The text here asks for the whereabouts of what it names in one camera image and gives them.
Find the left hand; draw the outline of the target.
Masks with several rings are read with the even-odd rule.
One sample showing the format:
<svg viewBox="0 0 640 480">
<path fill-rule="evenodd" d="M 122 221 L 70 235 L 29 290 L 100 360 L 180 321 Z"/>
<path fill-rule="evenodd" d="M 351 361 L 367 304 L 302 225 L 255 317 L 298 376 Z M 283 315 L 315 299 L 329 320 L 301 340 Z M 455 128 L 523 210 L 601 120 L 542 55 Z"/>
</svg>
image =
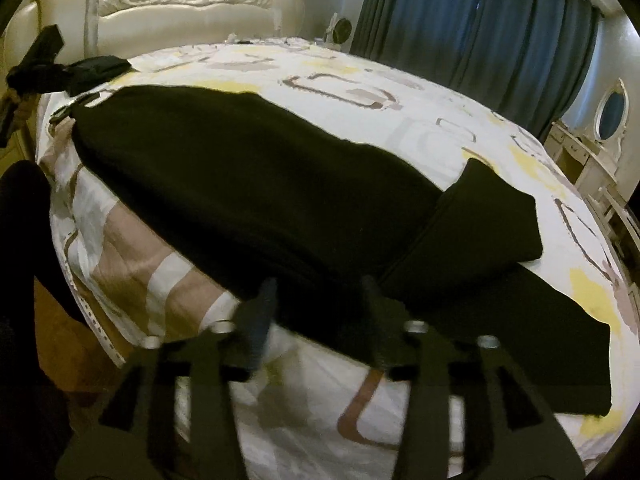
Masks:
<svg viewBox="0 0 640 480">
<path fill-rule="evenodd" d="M 34 112 L 38 94 L 20 96 L 15 90 L 8 89 L 1 98 L 1 148 L 6 148 L 12 134 L 24 127 Z"/>
</svg>

